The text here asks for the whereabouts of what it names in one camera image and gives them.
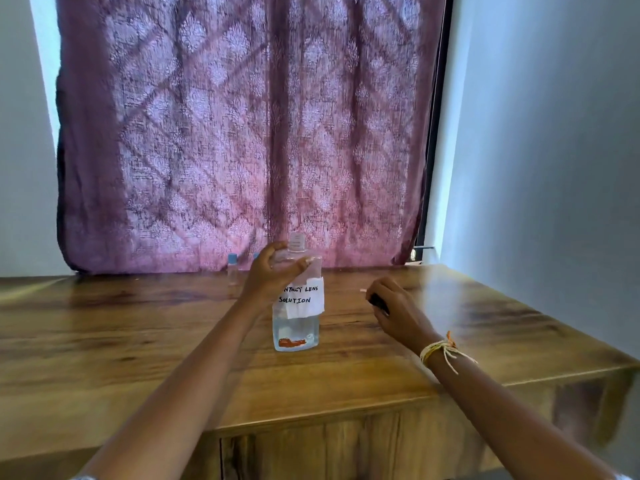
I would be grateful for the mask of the person's left hand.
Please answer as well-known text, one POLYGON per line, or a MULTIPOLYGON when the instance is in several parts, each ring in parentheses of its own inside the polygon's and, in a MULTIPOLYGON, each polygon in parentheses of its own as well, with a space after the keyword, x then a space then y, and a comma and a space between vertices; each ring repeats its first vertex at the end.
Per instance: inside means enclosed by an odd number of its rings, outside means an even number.
POLYGON ((276 251, 284 250, 287 243, 276 241, 268 244, 261 250, 258 258, 253 261, 244 287, 239 298, 239 303, 247 309, 251 309, 253 315, 263 314, 284 289, 276 289, 273 280, 273 268, 270 259, 276 251))

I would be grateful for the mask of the person's right hand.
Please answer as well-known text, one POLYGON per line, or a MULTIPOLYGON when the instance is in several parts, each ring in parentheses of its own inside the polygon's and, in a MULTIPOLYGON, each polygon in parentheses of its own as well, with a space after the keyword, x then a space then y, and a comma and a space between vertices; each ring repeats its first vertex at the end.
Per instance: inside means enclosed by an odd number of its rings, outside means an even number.
POLYGON ((444 340, 427 316, 416 306, 411 295, 402 287, 401 297, 392 315, 387 317, 377 308, 372 309, 382 330, 418 356, 426 347, 444 340))

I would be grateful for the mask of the small black and white tool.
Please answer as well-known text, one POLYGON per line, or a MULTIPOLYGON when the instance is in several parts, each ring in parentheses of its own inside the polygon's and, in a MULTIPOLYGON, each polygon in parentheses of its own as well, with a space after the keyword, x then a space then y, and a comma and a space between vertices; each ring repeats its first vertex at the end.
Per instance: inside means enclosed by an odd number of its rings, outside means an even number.
POLYGON ((359 292, 366 298, 366 301, 372 305, 373 307, 379 309, 385 316, 389 316, 389 308, 385 302, 385 300, 380 297, 377 293, 372 293, 370 296, 367 295, 366 289, 360 289, 359 292))

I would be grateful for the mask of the clear bottle with white label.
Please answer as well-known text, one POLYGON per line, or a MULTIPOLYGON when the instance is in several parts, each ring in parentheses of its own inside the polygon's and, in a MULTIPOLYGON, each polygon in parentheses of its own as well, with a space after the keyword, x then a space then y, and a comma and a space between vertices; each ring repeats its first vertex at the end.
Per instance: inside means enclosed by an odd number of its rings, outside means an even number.
POLYGON ((324 313, 322 256, 307 247, 304 233, 291 233, 286 249, 270 258, 273 269, 282 270, 300 259, 309 261, 306 270, 288 284, 273 305, 273 341, 278 352, 295 352, 319 343, 319 317, 324 313))

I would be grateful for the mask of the person's left forearm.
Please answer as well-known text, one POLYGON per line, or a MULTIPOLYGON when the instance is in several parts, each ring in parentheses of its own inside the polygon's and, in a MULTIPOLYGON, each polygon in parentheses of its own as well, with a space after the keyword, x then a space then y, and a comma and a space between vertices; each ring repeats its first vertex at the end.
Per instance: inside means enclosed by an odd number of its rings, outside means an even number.
POLYGON ((240 298, 72 480, 179 480, 239 348, 269 307, 240 298))

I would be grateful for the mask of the person's right forearm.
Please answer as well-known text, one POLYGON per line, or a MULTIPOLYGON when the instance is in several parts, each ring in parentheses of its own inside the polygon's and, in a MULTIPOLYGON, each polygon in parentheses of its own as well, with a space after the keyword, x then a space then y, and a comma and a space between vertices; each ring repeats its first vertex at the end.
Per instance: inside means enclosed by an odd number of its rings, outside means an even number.
POLYGON ((621 480, 448 340, 420 354, 513 480, 621 480))

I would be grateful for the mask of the wooden cabinet table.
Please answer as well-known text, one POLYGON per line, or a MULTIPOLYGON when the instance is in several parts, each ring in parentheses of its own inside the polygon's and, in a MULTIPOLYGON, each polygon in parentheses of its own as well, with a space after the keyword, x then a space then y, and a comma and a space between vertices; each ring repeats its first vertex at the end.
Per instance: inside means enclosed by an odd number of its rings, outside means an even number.
MULTIPOLYGON (((391 274, 463 352, 581 444, 640 362, 443 265, 329 271, 319 345, 248 334, 181 480, 449 480, 500 467, 363 289, 391 274)), ((226 274, 0 280, 0 480, 66 480, 229 309, 226 274)))

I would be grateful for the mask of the purple patterned curtain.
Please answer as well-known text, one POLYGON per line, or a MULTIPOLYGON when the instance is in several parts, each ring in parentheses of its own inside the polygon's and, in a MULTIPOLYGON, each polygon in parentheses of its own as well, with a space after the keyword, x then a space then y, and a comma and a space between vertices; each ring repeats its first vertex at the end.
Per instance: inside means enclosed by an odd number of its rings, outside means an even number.
POLYGON ((58 244, 83 274, 405 264, 447 0, 55 0, 58 244))

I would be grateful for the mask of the black window frame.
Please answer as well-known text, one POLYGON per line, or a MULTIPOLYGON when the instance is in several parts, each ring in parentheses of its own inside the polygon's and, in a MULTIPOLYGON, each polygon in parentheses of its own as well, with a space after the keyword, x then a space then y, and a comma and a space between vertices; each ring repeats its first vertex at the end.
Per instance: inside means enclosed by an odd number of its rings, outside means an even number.
POLYGON ((416 246, 431 246, 425 244, 427 241, 427 224, 428 224, 428 208, 433 184, 433 173, 436 160, 436 144, 438 138, 438 129, 440 124, 440 115, 442 111, 442 98, 444 91, 445 69, 447 64, 447 53, 449 49, 449 41, 451 37, 451 23, 454 8, 454 0, 444 0, 444 12, 440 35, 438 38, 438 46, 436 51, 435 69, 433 74, 433 83, 431 87, 431 99, 429 106, 429 119, 426 133, 426 165, 422 179, 422 201, 419 226, 417 228, 417 236, 413 243, 416 246))

